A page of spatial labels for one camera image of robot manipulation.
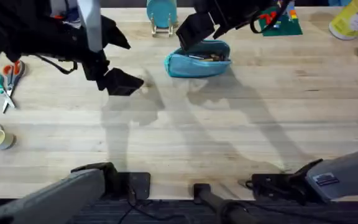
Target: blue pouch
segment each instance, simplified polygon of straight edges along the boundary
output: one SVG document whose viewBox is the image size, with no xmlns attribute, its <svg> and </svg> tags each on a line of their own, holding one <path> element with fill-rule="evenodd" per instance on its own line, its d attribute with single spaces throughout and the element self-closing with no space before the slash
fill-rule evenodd
<svg viewBox="0 0 358 224">
<path fill-rule="evenodd" d="M 203 62 L 188 54 L 200 53 L 223 54 L 224 60 L 218 62 Z M 171 77 L 175 78 L 201 78 L 219 75 L 226 71 L 231 64 L 229 59 L 230 47 L 221 40 L 203 40 L 188 51 L 177 49 L 168 55 L 164 61 L 165 69 Z"/>
</svg>

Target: black bracket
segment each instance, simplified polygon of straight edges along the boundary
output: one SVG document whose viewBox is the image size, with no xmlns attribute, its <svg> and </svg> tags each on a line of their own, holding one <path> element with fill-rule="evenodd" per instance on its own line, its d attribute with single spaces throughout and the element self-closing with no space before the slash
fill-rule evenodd
<svg viewBox="0 0 358 224">
<path fill-rule="evenodd" d="M 251 180 L 241 184 L 253 191 L 256 200 L 294 200 L 300 205 L 307 202 L 324 203 L 305 180 L 307 172 L 319 162 L 310 162 L 294 174 L 253 174 Z"/>
<path fill-rule="evenodd" d="M 77 167 L 71 172 L 87 169 L 103 171 L 105 195 L 114 199 L 122 199 L 136 195 L 136 199 L 145 200 L 150 195 L 150 179 L 148 172 L 118 172 L 111 162 L 100 162 Z"/>
</svg>

